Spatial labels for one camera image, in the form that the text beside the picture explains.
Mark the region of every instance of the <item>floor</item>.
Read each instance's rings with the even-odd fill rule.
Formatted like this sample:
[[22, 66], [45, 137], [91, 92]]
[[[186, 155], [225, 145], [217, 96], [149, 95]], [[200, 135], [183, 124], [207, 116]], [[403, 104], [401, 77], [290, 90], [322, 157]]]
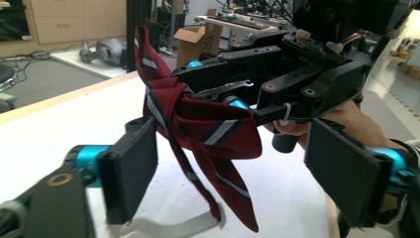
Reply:
[[[175, 69], [176, 58], [162, 54], [162, 57], [168, 63], [171, 69]], [[24, 61], [17, 62], [20, 67], [25, 66]], [[363, 111], [374, 118], [384, 129], [388, 137], [399, 140], [411, 140], [420, 138], [420, 120], [419, 113], [412, 108], [418, 108], [416, 104], [411, 106], [404, 103], [392, 92], [393, 88], [403, 88], [404, 81], [400, 80], [400, 74], [397, 68], [387, 70], [386, 66], [376, 65], [379, 68], [380, 79], [378, 74], [373, 74], [367, 79], [366, 103]], [[18, 97], [17, 107], [23, 107], [41, 100], [45, 100], [71, 90], [75, 90], [90, 84], [94, 84], [103, 80], [95, 74], [85, 70], [74, 68], [60, 61], [36, 61], [26, 67], [26, 80], [19, 82], [14, 87], [6, 91]], [[420, 81], [409, 81], [405, 98], [418, 99], [420, 91]], [[386, 238], [390, 237], [383, 230], [374, 229], [368, 233], [362, 230], [352, 230], [350, 238]]]

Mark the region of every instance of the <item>cardboard box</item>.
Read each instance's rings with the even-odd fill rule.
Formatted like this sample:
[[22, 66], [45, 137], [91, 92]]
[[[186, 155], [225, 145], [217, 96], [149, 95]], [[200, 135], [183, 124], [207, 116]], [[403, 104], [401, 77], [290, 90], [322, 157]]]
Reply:
[[389, 54], [390, 54], [392, 57], [398, 57], [398, 51], [390, 51], [390, 52], [389, 52]]
[[216, 16], [217, 13], [217, 9], [215, 8], [210, 8], [209, 10], [207, 10], [207, 16]]
[[420, 67], [412, 67], [408, 71], [408, 75], [413, 79], [420, 80]]
[[203, 53], [218, 55], [222, 29], [222, 26], [214, 24], [178, 29], [173, 36], [178, 39], [176, 67], [182, 67], [191, 60], [199, 60]]
[[400, 58], [407, 60], [410, 57], [410, 53], [409, 52], [401, 52], [398, 55]]
[[412, 65], [407, 64], [407, 63], [404, 62], [401, 65], [401, 71], [404, 72], [404, 73], [408, 73], [411, 70], [412, 67], [413, 67]]

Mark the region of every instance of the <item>finger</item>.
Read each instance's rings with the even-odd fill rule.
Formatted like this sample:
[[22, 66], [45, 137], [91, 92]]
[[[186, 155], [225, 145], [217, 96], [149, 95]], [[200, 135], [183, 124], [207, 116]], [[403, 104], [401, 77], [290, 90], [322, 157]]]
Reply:
[[275, 132], [277, 132], [277, 129], [275, 129], [274, 123], [267, 123], [263, 125], [269, 132], [272, 132], [274, 134], [276, 134]]
[[309, 128], [309, 125], [307, 123], [298, 124], [295, 121], [288, 121], [288, 123], [285, 125], [281, 124], [279, 121], [275, 121], [274, 126], [281, 134], [293, 136], [300, 136], [306, 134]]
[[360, 111], [361, 109], [358, 107], [358, 105], [356, 105], [355, 101], [350, 100], [336, 108], [336, 111], [340, 111], [340, 110], [357, 112], [357, 111]]

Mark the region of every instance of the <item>red necktie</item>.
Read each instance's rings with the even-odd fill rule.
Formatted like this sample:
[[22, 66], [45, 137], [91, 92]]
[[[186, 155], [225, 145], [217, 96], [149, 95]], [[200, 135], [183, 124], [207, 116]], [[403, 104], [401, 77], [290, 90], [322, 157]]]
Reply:
[[146, 27], [136, 29], [135, 55], [137, 71], [146, 85], [144, 114], [157, 118], [157, 130], [169, 140], [183, 172], [208, 201], [213, 216], [221, 221], [219, 206], [193, 171], [182, 148], [192, 151], [203, 174], [238, 218], [258, 232], [251, 196], [232, 163], [254, 159], [262, 153], [253, 113], [192, 98], [187, 85], [170, 76], [168, 66], [151, 47]]

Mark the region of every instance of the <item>equipment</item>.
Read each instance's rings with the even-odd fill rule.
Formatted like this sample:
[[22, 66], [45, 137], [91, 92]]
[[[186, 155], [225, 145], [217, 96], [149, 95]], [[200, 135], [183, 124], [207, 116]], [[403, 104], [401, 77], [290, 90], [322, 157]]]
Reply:
[[[386, 3], [381, 12], [386, 15], [385, 20], [378, 22], [372, 21], [368, 14], [373, 5], [379, 5], [377, 1], [323, 1], [322, 4], [319, 1], [295, 1], [295, 26], [305, 31], [251, 36], [242, 43], [233, 43], [231, 53], [203, 60], [194, 67], [178, 68], [172, 76], [189, 86], [193, 99], [235, 102], [233, 106], [253, 111], [257, 126], [274, 120], [312, 121], [317, 125], [316, 118], [346, 101], [362, 101], [362, 90], [371, 66], [416, 4], [417, 1]], [[358, 34], [361, 28], [381, 35], [371, 53], [365, 35]], [[365, 149], [350, 138], [339, 138], [345, 141], [345, 147], [333, 150], [331, 147], [340, 142], [336, 138], [323, 143], [327, 134], [334, 134], [333, 131], [327, 132], [312, 133], [323, 136], [313, 137], [309, 142], [316, 145], [313, 146], [316, 150], [307, 152], [310, 158], [306, 160], [310, 163], [308, 168], [338, 204], [344, 217], [340, 220], [342, 224], [348, 227], [374, 226], [383, 194], [388, 189], [386, 185], [394, 182], [391, 168], [397, 161], [387, 154], [384, 156]], [[296, 141], [295, 137], [277, 135], [272, 145], [280, 152], [288, 153], [293, 151]], [[345, 168], [340, 165], [345, 161], [345, 155], [358, 157], [359, 161], [353, 160], [353, 163], [358, 163], [356, 167], [368, 170], [363, 174], [363, 180], [369, 184], [367, 190], [360, 190], [360, 184], [352, 183], [354, 175], [325, 175], [322, 165], [330, 165], [332, 171]], [[337, 161], [322, 163], [320, 157]], [[420, 227], [420, 210], [416, 205], [419, 195], [417, 168], [406, 166], [397, 171], [396, 186], [404, 191], [411, 190], [408, 192], [409, 203], [414, 203], [410, 206], [413, 209], [406, 211], [410, 216], [408, 222]], [[343, 187], [352, 190], [347, 193], [352, 196], [342, 195]]]
[[[309, 10], [307, 4], [300, 5], [304, 6], [305, 9], [301, 9], [298, 4], [296, 5], [296, 15], [300, 14], [300, 12], [297, 14], [300, 10], [302, 10], [301, 14], [308, 14], [308, 12], [311, 12], [312, 7], [317, 5], [317, 1], [308, 2]], [[156, 52], [152, 51], [150, 46], [148, 46], [148, 52], [143, 51], [143, 43], [148, 41], [149, 38], [147, 33], [142, 32], [142, 34], [136, 38], [139, 48], [138, 53], [140, 52], [139, 54], [142, 54], [137, 61], [138, 71], [142, 80], [146, 80], [148, 83], [146, 100], [148, 102], [148, 108], [146, 110], [149, 109], [149, 111], [145, 114], [150, 115], [153, 113], [154, 115], [156, 114], [161, 116], [157, 117], [159, 124], [158, 129], [161, 133], [166, 133], [166, 135], [168, 135], [168, 139], [172, 147], [176, 149], [178, 159], [182, 159], [181, 145], [182, 142], [184, 142], [177, 140], [178, 138], [185, 141], [195, 140], [192, 144], [195, 146], [195, 148], [192, 148], [193, 152], [202, 153], [199, 154], [199, 156], [207, 159], [206, 162], [208, 163], [212, 163], [211, 160], [213, 158], [210, 156], [214, 155], [204, 154], [203, 148], [206, 149], [206, 152], [210, 152], [214, 149], [212, 146], [216, 146], [216, 149], [218, 150], [216, 156], [222, 155], [223, 152], [226, 152], [226, 155], [228, 156], [226, 156], [227, 158], [224, 158], [226, 160], [223, 160], [223, 162], [219, 161], [217, 165], [207, 164], [211, 166], [215, 165], [215, 167], [205, 168], [207, 171], [204, 171], [204, 174], [207, 177], [208, 175], [217, 174], [217, 178], [211, 179], [219, 179], [217, 181], [223, 180], [227, 178], [227, 176], [231, 176], [231, 172], [235, 169], [230, 161], [232, 156], [229, 157], [229, 155], [238, 155], [235, 154], [236, 151], [229, 150], [231, 149], [229, 146], [238, 145], [238, 139], [241, 142], [242, 150], [242, 153], [239, 154], [238, 158], [255, 158], [261, 153], [262, 149], [262, 146], [258, 141], [256, 126], [280, 119], [295, 120], [298, 122], [312, 121], [313, 124], [316, 125], [312, 129], [319, 129], [319, 131], [321, 131], [314, 132], [312, 134], [321, 136], [322, 140], [324, 138], [328, 138], [329, 141], [332, 141], [332, 143], [321, 143], [321, 145], [317, 145], [312, 142], [313, 145], [316, 145], [314, 146], [316, 150], [308, 150], [306, 163], [308, 167], [311, 167], [311, 172], [314, 174], [318, 171], [321, 171], [321, 173], [323, 172], [323, 167], [316, 164], [317, 160], [315, 160], [315, 158], [334, 158], [337, 157], [337, 155], [341, 156], [342, 153], [354, 152], [355, 150], [356, 152], [359, 152], [361, 149], [365, 149], [343, 135], [340, 135], [338, 139], [335, 138], [334, 136], [336, 136], [336, 133], [329, 129], [329, 127], [337, 129], [337, 125], [331, 125], [328, 122], [319, 122], [317, 118], [323, 116], [331, 110], [334, 110], [346, 101], [356, 100], [360, 102], [362, 99], [361, 93], [365, 79], [374, 60], [378, 56], [377, 53], [380, 53], [383, 50], [385, 44], [379, 42], [377, 44], [378, 50], [374, 50], [370, 54], [367, 50], [365, 37], [363, 35], [357, 34], [350, 36], [345, 34], [348, 28], [350, 29], [349, 32], [353, 32], [356, 31], [359, 26], [368, 27], [369, 24], [359, 25], [358, 21], [355, 19], [351, 19], [351, 21], [349, 21], [356, 21], [353, 22], [354, 25], [345, 24], [347, 23], [345, 17], [350, 15], [339, 14], [339, 10], [349, 8], [348, 10], [352, 12], [351, 15], [353, 16], [353, 14], [355, 14], [355, 16], [357, 16], [358, 13], [362, 11], [361, 9], [375, 1], [356, 1], [358, 4], [367, 2], [367, 5], [358, 5], [355, 1], [325, 2], [331, 5], [330, 8], [327, 8], [329, 9], [327, 12], [329, 15], [325, 21], [333, 21], [336, 24], [336, 28], [328, 29], [338, 31], [334, 32], [333, 38], [331, 38], [329, 34], [323, 34], [322, 25], [315, 27], [313, 31], [308, 30], [306, 27], [307, 21], [309, 21], [308, 19], [312, 21], [312, 19], [303, 18], [304, 20], [300, 22], [297, 27], [306, 31], [279, 31], [275, 33], [254, 35], [243, 43], [235, 43], [235, 45], [232, 45], [233, 51], [231, 53], [224, 53], [217, 58], [207, 59], [201, 63], [190, 64], [189, 66], [175, 70], [172, 74], [167, 73], [167, 68], [165, 67], [163, 67], [163, 70], [159, 70], [159, 68], [157, 68], [157, 65], [161, 64], [161, 59], [157, 58]], [[408, 16], [417, 1], [403, 3], [406, 4], [402, 5], [401, 8], [401, 12], [404, 14], [399, 15], [400, 11], [397, 11], [387, 15], [391, 17], [395, 16], [399, 19], [397, 23], [405, 20], [404, 18]], [[390, 7], [386, 9], [399, 9], [399, 7], [399, 2], [393, 2], [390, 4]], [[393, 24], [394, 21], [383, 21], [383, 23], [385, 26], [391, 26], [391, 28], [387, 28], [387, 30], [394, 30], [394, 27], [398, 28], [398, 24]], [[160, 79], [166, 79], [164, 83], [167, 84], [164, 86], [159, 85]], [[156, 91], [160, 91], [163, 96], [157, 97], [157, 95], [154, 94], [154, 89]], [[197, 116], [197, 114], [198, 118], [193, 118], [191, 121], [205, 121], [207, 118], [200, 117], [204, 114], [196, 113], [199, 110], [189, 111], [190, 108], [183, 108], [182, 105], [196, 105], [199, 107], [198, 109], [200, 109], [204, 104], [210, 105], [210, 109], [212, 109], [211, 112], [213, 112], [211, 113], [211, 116], [217, 120], [212, 118], [213, 122], [200, 124], [199, 133], [201, 134], [198, 136], [198, 140], [202, 140], [204, 137], [205, 141], [204, 143], [199, 144], [196, 138], [189, 137], [188, 134], [186, 134], [191, 131], [191, 128], [188, 127], [191, 124], [188, 124], [188, 120], [185, 119], [191, 119], [189, 117]], [[173, 116], [175, 112], [177, 113], [177, 118], [174, 118]], [[151, 115], [150, 123], [152, 124], [154, 120], [155, 119]], [[212, 130], [211, 133], [206, 133], [206, 130], [214, 128], [218, 130]], [[232, 134], [226, 135], [225, 133], [222, 133], [222, 135], [220, 135], [217, 133], [219, 132], [219, 129], [226, 129], [224, 132], [229, 130], [229, 133], [231, 133], [232, 131], [230, 129], [232, 128], [242, 129], [241, 132], [244, 132], [244, 134], [247, 133], [249, 138], [242, 136], [243, 134], [238, 135], [239, 133], [237, 133], [237, 137], [234, 138], [235, 140], [229, 140], [225, 143], [227, 140], [224, 139]], [[273, 145], [280, 151], [290, 152], [293, 150], [295, 145], [294, 139], [295, 138], [292, 138], [292, 140], [290, 140], [290, 137], [275, 136]], [[321, 142], [321, 139], [316, 137], [311, 138], [311, 140], [316, 140], [317, 142]], [[340, 150], [330, 150], [332, 154], [324, 155], [321, 154], [324, 151], [318, 150], [329, 150], [335, 145], [341, 146], [342, 144], [345, 144], [345, 147], [340, 147]], [[369, 154], [359, 153], [359, 156], [361, 156], [358, 158], [361, 163], [372, 161], [372, 167], [375, 170], [374, 173], [367, 173], [364, 175], [366, 178], [371, 179], [371, 181], [376, 181], [370, 183], [374, 184], [372, 191], [361, 192], [360, 196], [358, 196], [357, 201], [363, 200], [365, 203], [354, 204], [354, 202], [348, 197], [342, 198], [339, 196], [333, 196], [333, 198], [336, 200], [337, 204], [341, 206], [340, 208], [343, 208], [343, 215], [345, 217], [344, 223], [346, 225], [349, 223], [350, 225], [356, 226], [372, 226], [374, 218], [378, 212], [376, 204], [380, 203], [381, 196], [386, 190], [385, 185], [387, 184], [389, 178], [391, 178], [390, 171], [392, 159], [371, 151], [369, 151]], [[331, 165], [332, 168], [342, 167], [342, 165], [333, 164], [334, 161], [328, 161], [328, 163], [330, 163], [329, 165]], [[69, 170], [72, 167], [65, 164], [63, 168]], [[220, 170], [217, 170], [221, 168], [223, 169], [223, 174], [219, 173], [221, 172]], [[200, 184], [200, 181], [197, 180], [195, 175], [190, 172], [187, 163], [183, 164], [183, 170], [188, 175], [188, 178], [194, 182], [194, 185], [196, 185], [198, 189], [201, 189], [200, 192], [205, 194], [205, 198], [209, 201], [209, 203], [212, 203], [210, 206], [212, 212], [215, 213], [215, 215], [213, 215], [221, 216], [218, 210], [214, 209], [217, 204], [215, 204], [216, 202], [213, 202], [213, 197], [205, 190], [202, 184]], [[417, 174], [413, 172], [412, 174], [414, 177], [412, 175], [404, 177], [406, 179], [409, 178], [405, 181], [408, 186], [412, 188], [412, 191], [410, 190], [408, 195], [411, 197], [409, 199], [409, 207], [413, 207], [413, 212], [408, 212], [407, 214], [414, 214], [413, 217], [418, 219], [416, 218], [418, 214], [417, 202], [419, 200], [417, 197], [418, 192], [416, 192], [418, 191], [418, 182], [414, 182], [413, 179]], [[251, 229], [258, 231], [258, 226], [254, 219], [254, 212], [252, 210], [249, 211], [245, 209], [245, 207], [249, 208], [251, 205], [251, 198], [248, 195], [245, 184], [241, 181], [241, 177], [238, 173], [234, 174], [234, 176], [236, 176], [234, 182], [231, 182], [232, 180], [229, 178], [227, 179], [228, 182], [220, 182], [221, 186], [216, 188], [222, 187], [222, 190], [218, 190], [219, 193], [221, 193], [225, 201], [228, 200], [227, 203], [229, 203], [232, 210], [237, 215], [241, 215], [240, 218], [244, 224]], [[343, 187], [341, 183], [334, 183], [335, 178], [324, 180], [318, 176], [315, 177], [320, 184], [327, 187], [327, 192], [331, 194], [334, 193], [334, 189], [337, 189], [337, 187]], [[60, 182], [62, 182], [62, 180], [52, 180], [52, 184]], [[326, 182], [332, 182], [333, 185], [326, 186]], [[126, 181], [124, 184], [131, 185], [131, 182]], [[236, 197], [233, 197], [233, 189], [235, 189], [236, 192], [239, 192], [245, 199], [234, 199]], [[83, 200], [78, 199], [77, 202], [83, 203]], [[40, 209], [39, 207], [42, 206], [34, 205], [34, 203], [32, 203], [32, 207], [34, 207], [33, 209], [38, 210]], [[47, 216], [49, 216], [49, 214], [54, 214], [54, 211], [46, 213]], [[84, 221], [84, 224], [89, 224], [88, 219], [84, 219]], [[86, 237], [89, 237], [92, 232], [89, 229], [86, 230]]]
[[92, 52], [89, 49], [88, 42], [83, 40], [79, 55], [84, 62], [103, 60], [114, 66], [122, 68], [127, 66], [127, 46], [119, 39], [99, 40], [96, 43], [95, 52]]
[[115, 145], [72, 148], [60, 168], [0, 204], [0, 236], [95, 237], [86, 186], [103, 187], [109, 224], [131, 220], [158, 165], [154, 119], [130, 121]]
[[7, 108], [0, 107], [0, 112], [9, 111], [15, 109], [14, 102], [17, 100], [15, 96], [1, 93], [1, 91], [6, 90], [17, 82], [17, 73], [13, 70], [12, 67], [0, 64], [0, 102], [5, 103]]

